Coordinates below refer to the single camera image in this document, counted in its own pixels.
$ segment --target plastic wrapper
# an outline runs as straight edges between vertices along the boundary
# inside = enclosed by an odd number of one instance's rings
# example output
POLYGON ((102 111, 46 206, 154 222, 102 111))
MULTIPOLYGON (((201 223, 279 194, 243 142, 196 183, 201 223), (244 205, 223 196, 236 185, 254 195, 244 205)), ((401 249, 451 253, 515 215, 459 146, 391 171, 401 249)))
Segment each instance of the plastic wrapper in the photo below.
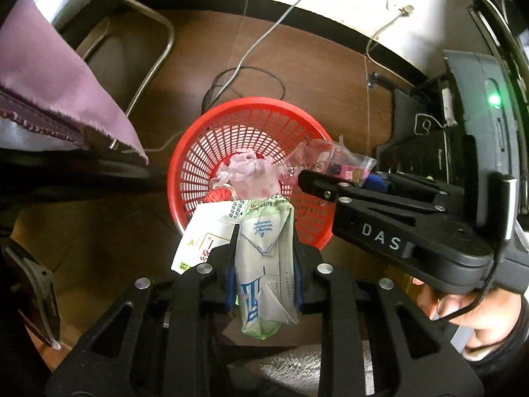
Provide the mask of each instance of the plastic wrapper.
POLYGON ((284 166, 273 164, 269 156, 257 158, 252 149, 237 149, 236 152, 229 159, 229 165, 219 167, 218 186, 229 182, 240 200, 264 200, 281 193, 279 176, 284 166))
POLYGON ((287 171, 280 180, 290 186, 296 186, 302 170, 314 170, 362 186, 376 163, 374 158, 354 154, 347 149, 342 136, 339 143, 314 139, 298 144, 285 159, 287 171))

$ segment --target pink fabric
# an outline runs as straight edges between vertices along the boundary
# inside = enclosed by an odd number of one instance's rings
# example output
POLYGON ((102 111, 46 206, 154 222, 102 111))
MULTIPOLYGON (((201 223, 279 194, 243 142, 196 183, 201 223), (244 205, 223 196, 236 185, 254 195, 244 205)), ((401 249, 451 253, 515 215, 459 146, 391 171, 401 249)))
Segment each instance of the pink fabric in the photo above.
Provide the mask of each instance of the pink fabric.
POLYGON ((35 107, 118 139, 147 161, 125 113, 33 0, 18 0, 0 28, 0 85, 35 107))

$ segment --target black cable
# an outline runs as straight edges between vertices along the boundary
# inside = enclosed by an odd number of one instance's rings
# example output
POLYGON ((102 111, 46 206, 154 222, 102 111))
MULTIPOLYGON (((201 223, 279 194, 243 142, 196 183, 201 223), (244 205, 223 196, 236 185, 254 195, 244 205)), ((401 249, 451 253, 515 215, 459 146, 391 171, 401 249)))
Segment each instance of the black cable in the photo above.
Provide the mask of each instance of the black cable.
POLYGON ((445 325, 454 318, 460 317, 461 315, 465 315, 466 313, 478 307, 478 305, 485 299, 491 287, 493 286, 494 278, 496 277, 496 272, 498 271, 500 264, 500 261, 494 261, 493 266, 487 276, 487 279, 481 287, 481 291, 472 303, 470 303, 467 307, 463 307, 462 309, 456 310, 455 312, 451 313, 450 315, 447 315, 446 317, 436 319, 435 322, 439 325, 445 325))
MULTIPOLYGON (((279 84, 281 85, 282 89, 283 89, 283 93, 281 94, 281 97, 279 98, 280 100, 284 99, 285 95, 287 94, 287 90, 285 88, 285 84, 281 81, 281 79, 279 79, 275 74, 263 69, 263 68, 259 68, 259 67, 253 67, 253 66, 242 66, 240 68, 240 70, 243 70, 245 68, 249 68, 251 70, 257 70, 257 71, 260 71, 262 73, 265 73, 271 77, 273 77, 274 79, 276 79, 279 84)), ((215 92, 215 89, 216 88, 221 88, 223 87, 223 84, 219 84, 219 79, 221 78, 222 75, 226 74, 226 73, 229 73, 230 71, 234 71, 236 70, 237 67, 232 67, 232 68, 229 68, 227 70, 224 70, 224 71, 221 71, 216 77, 215 79, 213 80, 210 88, 206 91, 206 94, 204 94, 204 97, 202 99, 202 105, 201 105, 201 114, 204 115, 210 108, 211 106, 213 106, 215 104, 215 102, 219 99, 219 97, 217 97, 215 100, 211 101, 212 100, 212 96, 213 96, 213 92, 215 92)), ((240 94, 239 92, 237 92, 236 90, 234 90, 233 88, 229 87, 233 92, 235 92, 240 98, 243 97, 242 94, 240 94)))

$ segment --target brown tile floor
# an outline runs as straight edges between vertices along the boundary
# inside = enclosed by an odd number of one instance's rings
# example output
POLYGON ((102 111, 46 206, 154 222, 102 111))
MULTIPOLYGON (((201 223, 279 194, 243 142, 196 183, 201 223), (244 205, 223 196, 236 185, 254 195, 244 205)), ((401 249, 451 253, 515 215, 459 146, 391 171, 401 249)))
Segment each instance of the brown tile floor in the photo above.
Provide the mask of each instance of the brown tile floor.
MULTIPOLYGON (((139 102, 131 120, 146 148, 159 147, 200 115, 213 78, 235 66, 271 23, 237 15, 167 11, 175 25, 173 53, 139 102)), ((112 19, 112 36, 91 59, 91 68, 126 108, 142 76, 164 46, 165 28, 140 14, 112 19)), ((391 95, 367 90, 365 58, 343 46, 294 28, 279 26, 250 54, 246 65, 272 71, 286 86, 285 100, 314 116, 334 139, 344 136, 353 152, 371 154, 391 135, 391 95)), ((243 95, 279 97, 269 76, 244 71, 233 84, 243 95)), ((236 98, 228 91, 222 100, 236 98)), ((108 139, 90 134, 99 144, 108 139)), ((151 165, 166 168, 176 142, 150 154, 151 165)), ((54 270, 63 319, 62 340, 79 335, 140 276, 170 278, 179 241, 165 193, 116 196, 98 201, 30 207, 20 214, 14 238, 54 270)), ((374 281, 386 264, 333 238, 324 258, 356 277, 374 281)))

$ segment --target red plastic basket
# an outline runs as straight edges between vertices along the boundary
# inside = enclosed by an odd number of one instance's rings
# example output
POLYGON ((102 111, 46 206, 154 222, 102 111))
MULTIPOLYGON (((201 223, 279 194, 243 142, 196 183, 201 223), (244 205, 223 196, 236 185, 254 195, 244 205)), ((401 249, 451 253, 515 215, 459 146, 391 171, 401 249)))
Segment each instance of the red plastic basket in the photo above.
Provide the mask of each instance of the red plastic basket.
MULTIPOLYGON (((208 110, 186 130, 169 165, 169 208, 181 233, 220 164, 228 164, 237 149, 252 148, 279 163, 311 139, 331 138, 312 116, 281 100, 246 97, 208 110)), ((322 249, 331 238, 334 206, 298 187, 282 185, 281 193, 294 205, 300 241, 322 249)))

